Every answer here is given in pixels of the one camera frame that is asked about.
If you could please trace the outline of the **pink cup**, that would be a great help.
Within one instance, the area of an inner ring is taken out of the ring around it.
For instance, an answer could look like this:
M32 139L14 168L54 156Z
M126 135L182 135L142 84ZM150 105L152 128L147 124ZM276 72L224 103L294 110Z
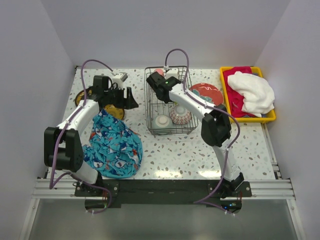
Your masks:
M161 76L164 76L164 75L165 75L164 70L161 69L161 68L156 68L156 69L154 70L154 72L155 72L155 73L158 73L158 74L161 75Z

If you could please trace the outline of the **white towel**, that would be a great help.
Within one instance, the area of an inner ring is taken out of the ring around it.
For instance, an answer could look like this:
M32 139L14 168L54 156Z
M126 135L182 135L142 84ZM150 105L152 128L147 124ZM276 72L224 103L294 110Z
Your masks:
M237 71L228 77L228 85L244 97L242 110L258 118L275 108L275 93L262 77Z

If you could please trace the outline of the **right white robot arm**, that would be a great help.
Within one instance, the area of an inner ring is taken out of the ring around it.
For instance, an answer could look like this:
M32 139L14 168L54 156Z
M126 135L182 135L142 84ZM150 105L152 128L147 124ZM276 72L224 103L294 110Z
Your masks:
M191 90L185 82L175 77L166 79L158 72L146 78L146 82L154 91L158 100L164 103L175 102L190 111L201 121L201 138L211 146L221 167L221 184L223 192L230 197L241 190L244 176L232 152L232 145L240 135L240 125L237 124L237 134L231 140L231 115L224 105L214 105Z

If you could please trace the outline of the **pale green bowl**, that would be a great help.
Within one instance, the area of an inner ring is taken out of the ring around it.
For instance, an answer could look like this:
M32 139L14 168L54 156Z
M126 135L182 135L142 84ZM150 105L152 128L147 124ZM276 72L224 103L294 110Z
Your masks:
M171 129L173 127L173 122L169 116L160 114L152 120L151 126L154 130L164 131Z

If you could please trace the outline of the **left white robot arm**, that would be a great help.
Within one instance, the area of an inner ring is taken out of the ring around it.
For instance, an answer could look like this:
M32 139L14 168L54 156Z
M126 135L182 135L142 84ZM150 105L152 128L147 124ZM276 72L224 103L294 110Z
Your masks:
M92 196L99 196L104 184L99 181L99 173L84 160L81 134L98 113L106 105L131 110L138 108L129 86L123 87L113 83L104 75L93 78L91 93L83 92L83 99L70 116L56 127L47 127L44 131L44 163L51 168L49 187L52 189L59 181L55 171L63 171L65 175L86 184L86 191Z

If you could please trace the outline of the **yellow brown plate near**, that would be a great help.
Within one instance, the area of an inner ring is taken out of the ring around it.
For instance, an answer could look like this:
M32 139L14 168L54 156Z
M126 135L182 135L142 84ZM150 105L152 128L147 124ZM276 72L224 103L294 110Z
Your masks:
M104 110L118 120L124 120L125 110L123 108L115 107L113 104L107 104Z

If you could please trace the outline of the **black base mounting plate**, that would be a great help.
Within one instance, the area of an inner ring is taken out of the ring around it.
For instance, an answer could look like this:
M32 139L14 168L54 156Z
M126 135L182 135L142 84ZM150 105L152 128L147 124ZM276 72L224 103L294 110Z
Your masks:
M132 180L104 179L100 188L74 182L74 195L84 198L87 211L121 208L122 205L192 205L220 207L231 213L242 208L243 198L252 196L251 185L244 181L236 189L218 180Z

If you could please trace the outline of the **yellow plastic bin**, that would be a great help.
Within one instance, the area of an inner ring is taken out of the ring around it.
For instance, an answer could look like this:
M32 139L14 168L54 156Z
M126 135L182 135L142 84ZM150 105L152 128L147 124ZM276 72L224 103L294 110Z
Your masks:
M222 89L223 89L223 95L224 95L224 103L226 105L227 112L231 114L231 107L229 103L229 94L227 91L227 85L226 85L226 80L225 80L225 72L233 69L234 66L222 66L220 67L220 80L222 84ZM259 67L257 66L245 66L244 68L250 68L251 73L255 76L263 77L262 71ZM262 115L262 117L236 117L235 118L239 123L268 123L272 122L276 119L276 113L275 110L272 109L265 115Z

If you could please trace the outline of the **yellow brown plate far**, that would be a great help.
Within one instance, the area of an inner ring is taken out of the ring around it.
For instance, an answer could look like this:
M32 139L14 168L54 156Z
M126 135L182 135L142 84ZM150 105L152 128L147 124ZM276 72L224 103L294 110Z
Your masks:
M76 95L74 99L74 104L76 107L79 105L80 101L84 99L84 95L85 95L85 92L83 90Z

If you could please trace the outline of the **blue patterned bowl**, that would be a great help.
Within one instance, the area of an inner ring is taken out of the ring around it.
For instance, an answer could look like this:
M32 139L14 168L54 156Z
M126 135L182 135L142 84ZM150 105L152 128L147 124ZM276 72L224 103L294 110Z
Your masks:
M191 120L192 115L191 112L187 110L185 107L181 105L176 105L170 111L169 117L174 124L185 125Z

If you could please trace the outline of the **pink red cloth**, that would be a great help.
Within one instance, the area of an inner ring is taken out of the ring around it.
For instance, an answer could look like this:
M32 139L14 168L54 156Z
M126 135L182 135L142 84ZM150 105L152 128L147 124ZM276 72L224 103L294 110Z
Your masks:
M227 106L227 111L236 119L240 118L258 118L254 114L244 112L244 97L233 90L228 84L228 77L236 72L252 74L262 77L261 70L256 66L223 66L220 68L220 79L223 88L224 102Z

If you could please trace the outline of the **blue shark print cloth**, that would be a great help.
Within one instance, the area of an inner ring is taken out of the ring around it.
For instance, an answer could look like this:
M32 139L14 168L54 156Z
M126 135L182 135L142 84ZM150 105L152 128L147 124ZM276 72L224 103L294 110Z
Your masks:
M84 161L103 177L126 179L141 167L143 145L138 135L104 109L93 118Z

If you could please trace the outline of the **yellow brown plate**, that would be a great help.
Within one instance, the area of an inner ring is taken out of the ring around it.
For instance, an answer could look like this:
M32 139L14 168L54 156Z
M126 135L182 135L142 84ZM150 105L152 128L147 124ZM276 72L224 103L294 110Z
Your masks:
M79 105L80 101L84 99L84 95L85 95L85 92L83 90L76 95L74 99L74 104L76 107Z
M104 110L118 120L124 120L125 110L123 108L115 107L113 104L107 104Z

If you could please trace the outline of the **aluminium front rail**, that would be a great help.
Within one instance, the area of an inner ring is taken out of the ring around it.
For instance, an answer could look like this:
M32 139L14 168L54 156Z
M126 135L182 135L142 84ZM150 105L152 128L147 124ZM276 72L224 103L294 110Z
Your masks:
M49 189L48 179L38 179L31 194L33 199L74 199L75 187L72 179L61 179L53 189ZM249 180L253 199L294 200L296 198L289 179Z

